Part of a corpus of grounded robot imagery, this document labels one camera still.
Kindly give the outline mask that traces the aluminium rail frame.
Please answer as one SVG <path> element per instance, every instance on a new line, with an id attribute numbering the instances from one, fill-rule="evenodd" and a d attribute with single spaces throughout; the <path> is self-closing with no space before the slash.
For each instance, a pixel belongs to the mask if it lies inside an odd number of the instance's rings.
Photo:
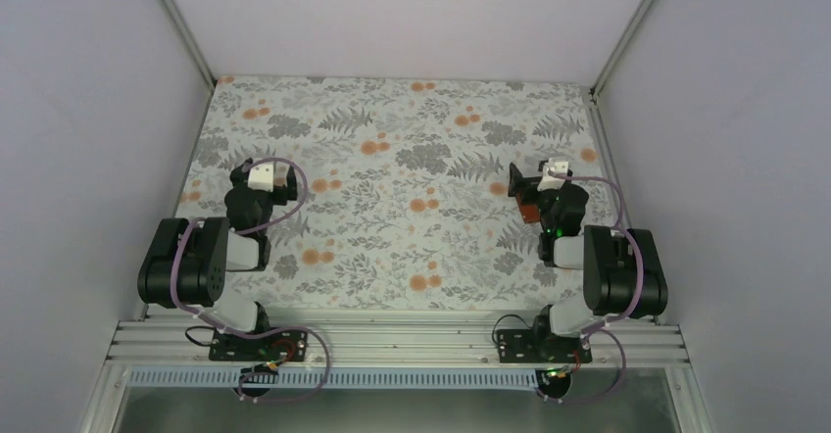
<path id="1" fill-rule="evenodd" d="M 321 367 L 331 353 L 336 367 L 489 368 L 499 362 L 493 326 L 519 328 L 529 311 L 272 309 L 271 322 L 299 324 L 323 341 L 309 341 L 304 362 Z M 212 339 L 204 323 L 156 307 L 143 319 L 118 324 L 106 359 L 136 365 L 205 364 Z M 651 321 L 617 322 L 591 338 L 592 368 L 678 367 L 690 358 L 679 327 Z"/>

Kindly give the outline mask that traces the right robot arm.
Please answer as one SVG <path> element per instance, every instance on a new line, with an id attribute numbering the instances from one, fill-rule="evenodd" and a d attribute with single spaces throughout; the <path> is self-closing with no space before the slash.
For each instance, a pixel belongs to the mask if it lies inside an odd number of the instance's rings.
<path id="1" fill-rule="evenodd" d="M 541 361 L 555 361 L 568 340 L 585 340 L 608 324 L 665 311 L 668 287 L 652 232 L 586 224 L 588 176 L 566 161 L 548 160 L 536 176 L 509 167 L 508 194 L 527 223 L 541 227 L 538 258 L 547 267 L 579 270 L 583 297 L 549 305 L 536 316 L 530 346 Z"/>

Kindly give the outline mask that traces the floral patterned table mat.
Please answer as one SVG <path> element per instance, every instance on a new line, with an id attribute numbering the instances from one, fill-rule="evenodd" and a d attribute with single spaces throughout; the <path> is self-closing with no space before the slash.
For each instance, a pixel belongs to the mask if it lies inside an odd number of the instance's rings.
<path id="1" fill-rule="evenodd" d="M 297 164 L 309 195 L 274 209 L 268 266 L 228 284 L 270 307 L 513 312 L 579 295 L 575 271 L 539 260 L 510 166 L 566 160 L 585 221 L 616 217 L 575 84 L 225 76 L 177 214 L 223 215 L 231 171 L 269 157 L 277 184 Z"/>

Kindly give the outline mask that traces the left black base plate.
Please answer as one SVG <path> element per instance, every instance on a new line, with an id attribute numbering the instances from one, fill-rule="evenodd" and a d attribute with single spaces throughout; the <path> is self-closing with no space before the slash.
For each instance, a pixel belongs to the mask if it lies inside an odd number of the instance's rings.
<path id="1" fill-rule="evenodd" d="M 210 361 L 272 361 L 301 362 L 305 360 L 308 333 L 283 330 L 268 337 L 247 339 L 230 334 L 214 333 L 209 348 Z"/>

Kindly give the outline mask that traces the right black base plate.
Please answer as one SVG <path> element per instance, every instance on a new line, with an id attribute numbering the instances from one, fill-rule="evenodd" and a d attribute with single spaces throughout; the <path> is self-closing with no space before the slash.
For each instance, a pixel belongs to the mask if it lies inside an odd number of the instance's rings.
<path id="1" fill-rule="evenodd" d="M 590 363 L 591 350 L 578 338 L 548 333 L 540 335 L 531 329 L 499 329 L 494 335 L 502 363 Z"/>

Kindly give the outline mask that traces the brown leather card holder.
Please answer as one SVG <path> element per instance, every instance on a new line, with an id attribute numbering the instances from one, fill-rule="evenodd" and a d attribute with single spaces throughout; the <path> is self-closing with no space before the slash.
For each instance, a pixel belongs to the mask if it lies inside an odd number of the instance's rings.
<path id="1" fill-rule="evenodd" d="M 524 223 L 540 222 L 540 211 L 537 206 L 539 193 L 536 190 L 526 190 L 515 194 L 518 210 Z"/>

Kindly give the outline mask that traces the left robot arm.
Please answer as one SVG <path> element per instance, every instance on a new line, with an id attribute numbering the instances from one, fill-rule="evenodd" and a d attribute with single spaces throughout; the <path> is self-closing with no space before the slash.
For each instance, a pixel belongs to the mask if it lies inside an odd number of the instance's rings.
<path id="1" fill-rule="evenodd" d="M 147 305 L 178 309 L 220 334 L 234 336 L 234 347 L 250 360 L 272 346 L 272 329 L 264 306 L 225 287 L 230 272 L 266 268 L 271 243 L 268 231 L 304 205 L 309 185 L 305 173 L 287 159 L 246 160 L 230 175 L 224 216 L 160 221 L 138 271 L 137 292 Z"/>

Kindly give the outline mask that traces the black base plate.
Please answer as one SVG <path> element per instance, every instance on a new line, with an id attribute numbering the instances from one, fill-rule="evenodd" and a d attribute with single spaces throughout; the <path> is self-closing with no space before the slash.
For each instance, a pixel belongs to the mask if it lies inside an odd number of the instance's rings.
<path id="1" fill-rule="evenodd" d="M 590 363 L 591 350 L 578 338 L 548 333 L 540 335 L 531 329 L 499 329 L 494 335 L 502 363 Z"/>
<path id="2" fill-rule="evenodd" d="M 283 330 L 268 337 L 247 339 L 230 334 L 214 333 L 209 348 L 210 361 L 272 361 L 301 362 L 305 360 L 308 333 Z"/>

